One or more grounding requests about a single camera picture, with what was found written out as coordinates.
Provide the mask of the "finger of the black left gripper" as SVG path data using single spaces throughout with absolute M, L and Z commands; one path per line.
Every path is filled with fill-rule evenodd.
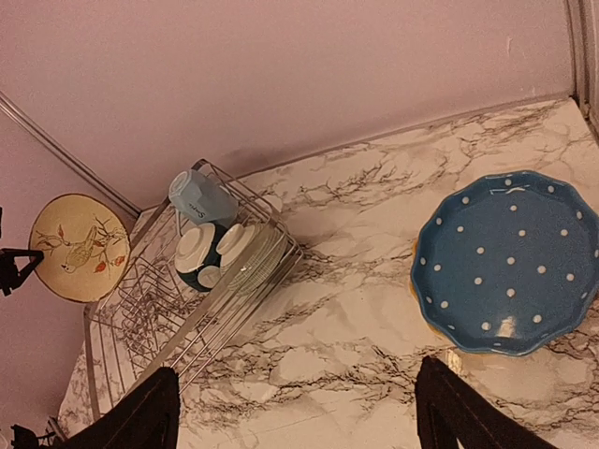
M 29 259 L 23 268 L 18 268 L 16 263 L 16 259 L 20 257 Z M 3 248 L 0 256 L 0 284 L 3 295 L 7 297 L 13 290 L 20 288 L 42 261 L 42 251 Z

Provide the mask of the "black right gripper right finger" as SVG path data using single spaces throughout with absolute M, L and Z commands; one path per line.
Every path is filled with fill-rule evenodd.
M 422 448 L 550 448 L 495 409 L 444 362 L 426 356 L 416 377 L 417 435 Z

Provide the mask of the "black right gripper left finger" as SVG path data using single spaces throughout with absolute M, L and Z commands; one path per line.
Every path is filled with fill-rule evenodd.
M 178 441 L 179 377 L 157 369 L 109 413 L 61 444 L 63 448 L 175 448 Z

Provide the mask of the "beige bird pattern plate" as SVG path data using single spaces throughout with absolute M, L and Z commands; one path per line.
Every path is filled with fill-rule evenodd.
M 83 194 L 57 196 L 32 225 L 29 248 L 43 252 L 39 280 L 55 295 L 94 303 L 116 288 L 131 252 L 121 219 Z

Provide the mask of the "yellow polka dot plate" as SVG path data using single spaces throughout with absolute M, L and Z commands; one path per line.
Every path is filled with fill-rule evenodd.
M 459 307 L 463 278 L 450 255 L 438 254 L 435 245 L 418 237 L 409 272 L 410 289 L 426 325 L 460 347 Z

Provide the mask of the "blue polka dot plate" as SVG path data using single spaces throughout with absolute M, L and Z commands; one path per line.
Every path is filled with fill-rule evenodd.
M 598 291 L 598 215 L 534 171 L 482 177 L 447 196 L 419 237 L 463 278 L 460 349 L 521 356 L 575 330 Z

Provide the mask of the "grey green patterned bowl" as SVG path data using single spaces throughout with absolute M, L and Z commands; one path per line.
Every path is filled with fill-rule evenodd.
M 273 273 L 285 251 L 285 238 L 269 224 L 234 224 L 217 244 L 221 278 L 217 294 L 252 295 Z

